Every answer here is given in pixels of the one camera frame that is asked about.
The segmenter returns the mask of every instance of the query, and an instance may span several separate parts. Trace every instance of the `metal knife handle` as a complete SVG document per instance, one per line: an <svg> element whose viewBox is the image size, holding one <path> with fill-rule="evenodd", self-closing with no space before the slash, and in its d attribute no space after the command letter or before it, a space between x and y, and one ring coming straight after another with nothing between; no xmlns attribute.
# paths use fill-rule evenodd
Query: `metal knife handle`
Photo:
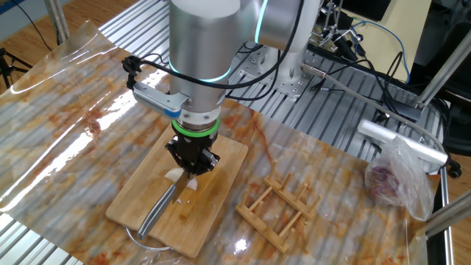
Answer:
<svg viewBox="0 0 471 265"><path fill-rule="evenodd" d="M170 188L165 192L165 194L159 199L159 201L154 205L152 210L147 214L144 222L142 222L141 227L138 231L138 239L143 240L149 235L152 228L155 226L159 220L162 213L167 209L171 198L174 196L175 190L177 189L176 185L171 185Z"/></svg>

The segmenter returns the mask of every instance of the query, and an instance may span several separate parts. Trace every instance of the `meat in plastic bag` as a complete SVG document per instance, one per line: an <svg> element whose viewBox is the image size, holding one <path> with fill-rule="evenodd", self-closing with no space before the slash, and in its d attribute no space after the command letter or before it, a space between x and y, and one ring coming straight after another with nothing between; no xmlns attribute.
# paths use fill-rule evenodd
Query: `meat in plastic bag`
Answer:
<svg viewBox="0 0 471 265"><path fill-rule="evenodd" d="M399 137L385 144L381 157L368 165L365 185L376 203L405 206L420 221L431 215L433 192L427 175L414 151Z"/></svg>

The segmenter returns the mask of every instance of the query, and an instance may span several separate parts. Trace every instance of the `floor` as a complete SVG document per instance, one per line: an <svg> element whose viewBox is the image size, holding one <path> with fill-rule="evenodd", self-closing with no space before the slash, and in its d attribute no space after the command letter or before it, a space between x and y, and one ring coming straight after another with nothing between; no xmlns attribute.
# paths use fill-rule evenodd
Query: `floor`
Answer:
<svg viewBox="0 0 471 265"><path fill-rule="evenodd" d="M88 19L99 27L135 2L136 0L72 0L64 6L64 13L69 29L73 33ZM55 34L49 17L44 17L35 23L49 46L54 48L56 46ZM1 47L31 65L39 62L49 52L31 25L1 42ZM17 80L20 77L21 75L14 74L13 79ZM5 84L0 80L0 93L5 89ZM457 180L448 178L450 200L456 199L471 189L471 158L458 155L454 155L453 158L461 164L463 175ZM471 261L470 227L471 217L453 226L455 264L465 265Z"/></svg>

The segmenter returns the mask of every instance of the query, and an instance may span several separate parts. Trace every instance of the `knife blade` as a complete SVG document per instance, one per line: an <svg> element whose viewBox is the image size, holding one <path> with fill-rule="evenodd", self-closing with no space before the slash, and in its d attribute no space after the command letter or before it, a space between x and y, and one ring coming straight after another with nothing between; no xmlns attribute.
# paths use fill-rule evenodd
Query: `knife blade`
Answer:
<svg viewBox="0 0 471 265"><path fill-rule="evenodd" d="M170 202L175 203L178 197L181 195L183 190L185 189L186 185L190 181L192 175L189 172L184 171L180 178L170 186L169 189L165 192L165 194L155 203L154 207L151 211L147 214L145 220L142 222L141 227L138 231L138 239L143 240L149 235L152 228L154 228L155 224L162 216L162 213L167 209Z"/></svg>
<svg viewBox="0 0 471 265"><path fill-rule="evenodd" d="M180 178L177 180L177 182L174 184L175 185L175 193L173 197L171 198L171 201L175 203L180 197L181 193L185 189L185 187L188 185L188 182L190 182L192 176L190 175L190 172L187 172L186 170L182 173Z"/></svg>

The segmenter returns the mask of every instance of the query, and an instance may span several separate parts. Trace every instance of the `metal bracket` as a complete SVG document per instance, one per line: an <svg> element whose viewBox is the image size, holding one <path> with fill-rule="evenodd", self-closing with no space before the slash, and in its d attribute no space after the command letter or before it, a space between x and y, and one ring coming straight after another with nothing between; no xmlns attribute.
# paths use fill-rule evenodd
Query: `metal bracket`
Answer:
<svg viewBox="0 0 471 265"><path fill-rule="evenodd" d="M132 92L139 103L170 119L178 119L182 113L182 105L190 100L182 93L167 95L141 82L134 84Z"/></svg>
<svg viewBox="0 0 471 265"><path fill-rule="evenodd" d="M257 52L253 52L242 64L239 70L241 76L246 75L249 78L256 78L262 75L264 70L260 70L258 67L258 61L265 58L265 49L261 49ZM264 85L272 85L273 76L271 74L266 79L262 80L260 83ZM311 81L312 76L309 74L303 74L299 79L292 80L283 80L278 77L277 82L275 83L274 89L286 96L289 96L293 99L297 99L301 96L306 85Z"/></svg>

